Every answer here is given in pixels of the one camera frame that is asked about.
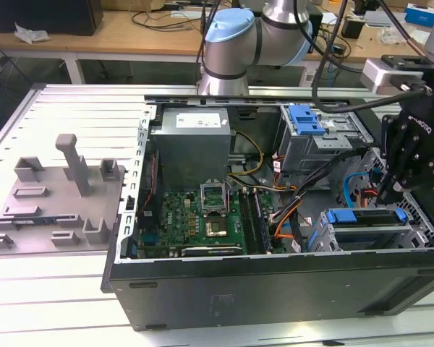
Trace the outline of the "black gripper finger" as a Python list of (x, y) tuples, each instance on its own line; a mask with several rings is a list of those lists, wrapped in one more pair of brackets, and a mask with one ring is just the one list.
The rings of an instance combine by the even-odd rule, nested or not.
[(406, 173), (407, 114), (385, 115), (381, 124), (380, 156), (386, 161), (386, 174), (380, 184), (380, 204), (395, 203), (402, 195)]
[(398, 202), (404, 192), (434, 188), (434, 155), (422, 158), (409, 149), (392, 150), (386, 155), (386, 202)]

